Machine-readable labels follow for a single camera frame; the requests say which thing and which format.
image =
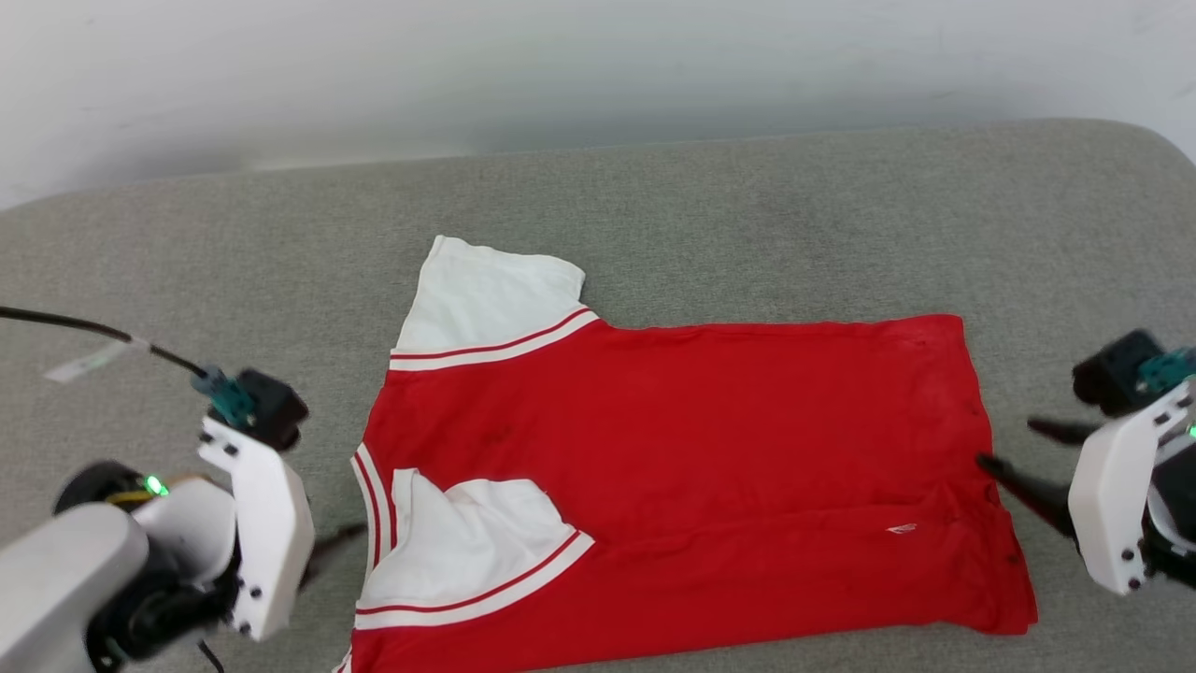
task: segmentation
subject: white fabric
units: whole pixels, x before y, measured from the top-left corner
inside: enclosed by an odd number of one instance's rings
[[[547,583],[592,544],[526,479],[478,479],[441,492],[417,471],[396,470],[391,495],[398,545],[366,582],[360,629],[493,612]],[[383,612],[360,614],[372,610]]]
[[[513,582],[509,586],[502,586],[500,591],[482,594],[481,600],[466,601],[447,610],[428,612],[390,610],[372,614],[359,613],[353,622],[353,626],[362,630],[389,629],[393,626],[440,626],[498,612],[531,595],[555,580],[560,574],[576,563],[593,544],[594,542],[590,536],[576,533],[575,537],[562,545],[560,552],[553,556],[548,563],[537,567],[535,573],[530,573],[526,577],[521,577],[518,582]]]
[[[585,273],[547,255],[515,255],[437,235],[420,269],[396,353],[504,344],[576,307]]]
[[[554,323],[556,324],[555,328],[525,334],[507,345],[464,350],[456,354],[450,353],[451,355],[443,357],[421,357],[410,360],[395,359],[390,361],[390,369],[397,372],[427,372],[431,369],[445,369],[463,365],[505,361],[524,354],[530,354],[536,349],[543,349],[554,342],[565,339],[569,334],[573,334],[578,329],[581,329],[582,326],[598,319],[598,316],[594,314],[593,311],[580,306],[580,304],[574,306],[574,308],[575,310],[570,311],[568,314],[562,316],[561,320]],[[408,354],[398,350],[391,351],[391,356],[404,355]]]

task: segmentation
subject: black cable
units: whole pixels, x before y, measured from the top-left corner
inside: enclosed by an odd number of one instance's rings
[[[215,653],[212,651],[208,643],[200,641],[200,651],[203,653],[203,656],[208,657],[208,661],[212,662],[212,667],[216,669],[216,673],[224,673],[224,665],[221,665],[220,660],[216,659]]]
[[[8,319],[23,319],[26,322],[39,322],[42,324],[56,324],[59,326],[69,326],[72,329],[83,329],[84,331],[92,331],[94,334],[103,334],[108,336],[109,339],[116,339],[117,342],[124,342],[126,344],[133,342],[133,335],[128,331],[121,331],[115,326],[109,326],[106,324],[100,324],[98,322],[91,322],[90,319],[80,319],[78,317],[69,317],[65,314],[57,314],[51,312],[38,312],[25,308],[16,308],[12,306],[0,306],[0,317],[6,317]],[[200,379],[207,379],[208,373],[203,372],[200,366],[195,365],[189,360],[181,359],[175,354],[150,344],[150,354],[158,356],[159,359],[175,363],[183,369],[189,371],[191,374],[199,377]]]

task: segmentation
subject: gray couch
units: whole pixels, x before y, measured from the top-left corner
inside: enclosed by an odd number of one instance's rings
[[[1072,365],[1136,325],[1170,345],[1196,341],[1196,169],[1158,135],[1100,121],[215,175],[69,194],[0,213],[0,302],[94,317],[292,384],[312,411],[292,461],[317,526],[330,530],[362,518],[349,454],[441,232],[575,262],[588,271],[582,299],[618,325],[959,313],[997,454],[1058,479],[1074,454],[1023,422],[1031,412],[1093,416],[1072,398]],[[71,386],[41,379],[100,343],[0,322],[0,540],[44,519],[86,461],[203,469],[194,457],[203,403],[173,368],[139,359]],[[1111,595],[1069,544],[1005,502],[1039,601],[1027,636],[895,628],[587,671],[1191,668],[1196,594],[1157,582]],[[215,638],[228,671],[338,662],[362,557],[364,545],[305,594],[282,636]],[[187,649],[139,669],[209,667]]]

